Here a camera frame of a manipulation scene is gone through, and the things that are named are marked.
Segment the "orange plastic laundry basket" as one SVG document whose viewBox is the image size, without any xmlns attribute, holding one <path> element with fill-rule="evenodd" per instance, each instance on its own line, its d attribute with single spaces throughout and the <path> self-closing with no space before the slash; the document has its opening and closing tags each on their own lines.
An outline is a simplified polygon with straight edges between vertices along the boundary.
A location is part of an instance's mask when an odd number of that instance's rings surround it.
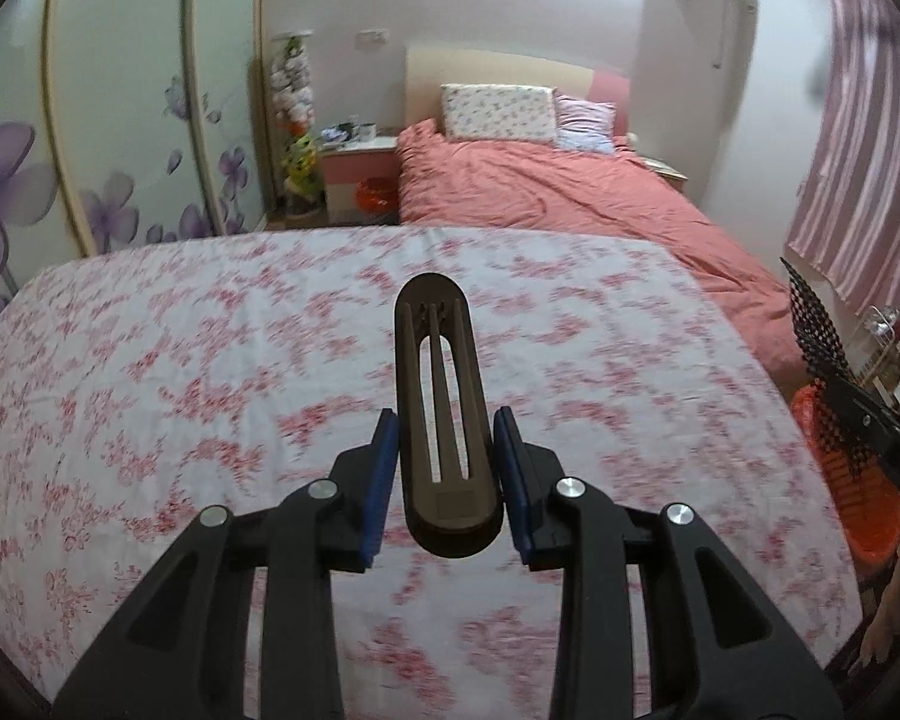
<svg viewBox="0 0 900 720">
<path fill-rule="evenodd" d="M 857 571 L 876 574 L 893 559 L 900 542 L 898 489 L 874 461 L 852 470 L 850 455 L 826 436 L 823 397 L 813 385 L 793 395 L 790 411 L 821 466 Z"/>
</svg>

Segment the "hanging plush toy stack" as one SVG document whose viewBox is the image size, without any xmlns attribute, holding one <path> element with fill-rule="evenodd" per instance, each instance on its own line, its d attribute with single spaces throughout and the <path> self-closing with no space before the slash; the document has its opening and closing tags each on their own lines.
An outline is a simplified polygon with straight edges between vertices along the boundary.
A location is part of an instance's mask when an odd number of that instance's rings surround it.
<svg viewBox="0 0 900 720">
<path fill-rule="evenodd" d="M 274 159 L 286 216 L 293 223 L 325 210 L 307 37 L 306 31 L 276 37 L 268 73 L 272 123 L 276 127 Z"/>
</svg>

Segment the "pink white nightstand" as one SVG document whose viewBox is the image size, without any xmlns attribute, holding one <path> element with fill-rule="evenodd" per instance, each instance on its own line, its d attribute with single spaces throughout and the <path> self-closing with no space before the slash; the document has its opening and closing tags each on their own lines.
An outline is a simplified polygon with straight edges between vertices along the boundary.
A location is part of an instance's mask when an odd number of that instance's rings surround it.
<svg viewBox="0 0 900 720">
<path fill-rule="evenodd" d="M 320 166 L 325 177 L 329 226 L 361 226 L 386 220 L 382 213 L 370 213 L 357 205 L 357 188 L 368 179 L 400 177 L 397 143 L 397 137 L 377 135 L 367 142 L 323 149 Z"/>
</svg>

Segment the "floral pink white tablecloth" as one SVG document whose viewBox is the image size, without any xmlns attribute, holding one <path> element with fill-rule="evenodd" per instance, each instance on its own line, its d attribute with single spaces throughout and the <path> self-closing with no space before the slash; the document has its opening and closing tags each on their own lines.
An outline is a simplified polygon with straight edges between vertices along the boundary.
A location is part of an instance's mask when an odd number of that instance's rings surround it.
<svg viewBox="0 0 900 720">
<path fill-rule="evenodd" d="M 491 408 L 619 504 L 692 505 L 813 655 L 862 619 L 820 468 L 673 255 L 507 229 L 159 244 L 0 289 L 0 647 L 53 697 L 203 507 L 278 504 L 395 399 L 393 305 L 466 294 Z"/>
</svg>

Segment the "white mug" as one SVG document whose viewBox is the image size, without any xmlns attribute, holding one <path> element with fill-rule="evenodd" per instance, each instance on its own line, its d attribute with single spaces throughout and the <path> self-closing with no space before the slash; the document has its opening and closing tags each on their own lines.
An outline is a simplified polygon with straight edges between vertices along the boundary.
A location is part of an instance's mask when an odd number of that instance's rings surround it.
<svg viewBox="0 0 900 720">
<path fill-rule="evenodd" d="M 357 140 L 359 142 L 372 142 L 375 137 L 377 137 L 377 126 L 374 122 L 362 124 L 357 130 Z"/>
</svg>

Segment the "black dotted mat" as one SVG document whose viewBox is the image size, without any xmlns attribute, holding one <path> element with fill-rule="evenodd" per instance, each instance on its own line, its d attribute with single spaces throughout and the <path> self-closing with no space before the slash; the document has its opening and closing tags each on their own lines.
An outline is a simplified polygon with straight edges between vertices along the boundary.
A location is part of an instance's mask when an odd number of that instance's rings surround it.
<svg viewBox="0 0 900 720">
<path fill-rule="evenodd" d="M 826 455 L 845 460 L 848 476 L 859 483 L 875 459 L 866 435 L 866 413 L 854 400 L 855 379 L 842 341 L 809 282 L 788 260 L 781 264 L 788 277 L 793 335 L 814 392 L 814 437 Z"/>
</svg>

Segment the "floral sliding wardrobe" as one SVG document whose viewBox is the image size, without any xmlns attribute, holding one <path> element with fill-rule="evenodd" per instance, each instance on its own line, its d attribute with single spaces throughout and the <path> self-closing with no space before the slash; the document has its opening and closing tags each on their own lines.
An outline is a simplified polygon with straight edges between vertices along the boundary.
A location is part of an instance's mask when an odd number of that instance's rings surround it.
<svg viewBox="0 0 900 720">
<path fill-rule="evenodd" d="M 0 312 L 43 268 L 265 224 L 260 0 L 0 0 Z"/>
</svg>

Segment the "cream pink headboard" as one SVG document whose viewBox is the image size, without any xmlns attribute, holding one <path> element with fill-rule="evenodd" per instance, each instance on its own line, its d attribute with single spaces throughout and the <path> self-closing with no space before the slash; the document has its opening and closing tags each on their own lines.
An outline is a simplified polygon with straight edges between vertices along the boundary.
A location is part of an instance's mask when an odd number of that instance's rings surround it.
<svg viewBox="0 0 900 720">
<path fill-rule="evenodd" d="M 403 124 L 440 121 L 445 83 L 549 86 L 576 98 L 612 104 L 614 135 L 628 135 L 631 82 L 626 76 L 531 55 L 458 47 L 411 46 L 406 51 Z"/>
</svg>

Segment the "pink striped curtain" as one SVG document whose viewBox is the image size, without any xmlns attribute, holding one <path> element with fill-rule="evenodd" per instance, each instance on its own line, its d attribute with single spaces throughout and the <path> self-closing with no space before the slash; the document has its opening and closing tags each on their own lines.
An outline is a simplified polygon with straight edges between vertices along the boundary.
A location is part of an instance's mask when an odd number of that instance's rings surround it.
<svg viewBox="0 0 900 720">
<path fill-rule="evenodd" d="M 820 136 L 787 249 L 848 310 L 900 304 L 900 13 L 891 0 L 831 0 Z"/>
</svg>

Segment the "small orange bin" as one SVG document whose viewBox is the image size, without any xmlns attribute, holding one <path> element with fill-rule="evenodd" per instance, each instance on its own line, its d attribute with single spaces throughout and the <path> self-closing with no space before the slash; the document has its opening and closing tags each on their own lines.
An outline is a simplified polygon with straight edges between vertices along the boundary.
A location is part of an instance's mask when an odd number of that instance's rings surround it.
<svg viewBox="0 0 900 720">
<path fill-rule="evenodd" d="M 400 184 L 395 177 L 368 177 L 356 185 L 354 200 L 367 215 L 390 215 L 400 208 Z"/>
</svg>

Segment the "coral pink duvet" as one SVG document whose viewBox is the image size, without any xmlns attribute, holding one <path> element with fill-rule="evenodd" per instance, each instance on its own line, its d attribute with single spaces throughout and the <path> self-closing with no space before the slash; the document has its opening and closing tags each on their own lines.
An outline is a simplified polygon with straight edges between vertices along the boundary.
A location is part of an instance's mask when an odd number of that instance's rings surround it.
<svg viewBox="0 0 900 720">
<path fill-rule="evenodd" d="M 452 142 L 432 119 L 398 135 L 404 224 L 516 227 L 655 242 L 724 311 L 772 382 L 806 382 L 788 288 L 723 227 L 630 151 Z"/>
</svg>

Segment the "far bedside table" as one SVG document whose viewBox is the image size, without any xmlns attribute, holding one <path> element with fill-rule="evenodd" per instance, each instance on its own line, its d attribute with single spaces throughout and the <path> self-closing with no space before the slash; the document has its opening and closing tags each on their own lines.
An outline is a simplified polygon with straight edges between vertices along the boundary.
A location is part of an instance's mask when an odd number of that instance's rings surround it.
<svg viewBox="0 0 900 720">
<path fill-rule="evenodd" d="M 652 171 L 653 174 L 663 179 L 671 188 L 674 188 L 676 192 L 685 192 L 688 177 L 683 172 L 678 171 L 676 167 L 670 166 L 665 161 L 649 158 L 649 156 L 642 156 L 640 161 L 649 171 Z"/>
</svg>

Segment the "floral white pillow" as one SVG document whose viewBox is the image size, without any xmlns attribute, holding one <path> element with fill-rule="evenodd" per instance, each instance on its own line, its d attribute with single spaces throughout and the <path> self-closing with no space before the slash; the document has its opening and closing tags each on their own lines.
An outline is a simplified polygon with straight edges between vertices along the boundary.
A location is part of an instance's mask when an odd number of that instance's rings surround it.
<svg viewBox="0 0 900 720">
<path fill-rule="evenodd" d="M 557 137 L 554 89 L 535 85 L 442 86 L 443 132 L 453 142 L 552 145 Z"/>
</svg>

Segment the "pink striped pillow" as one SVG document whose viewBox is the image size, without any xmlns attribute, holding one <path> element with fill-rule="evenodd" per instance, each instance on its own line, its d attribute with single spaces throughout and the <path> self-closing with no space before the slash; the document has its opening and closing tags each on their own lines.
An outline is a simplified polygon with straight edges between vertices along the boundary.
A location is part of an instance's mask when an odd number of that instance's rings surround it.
<svg viewBox="0 0 900 720">
<path fill-rule="evenodd" d="M 566 93 L 554 95 L 556 146 L 577 153 L 613 154 L 616 107 Z"/>
</svg>

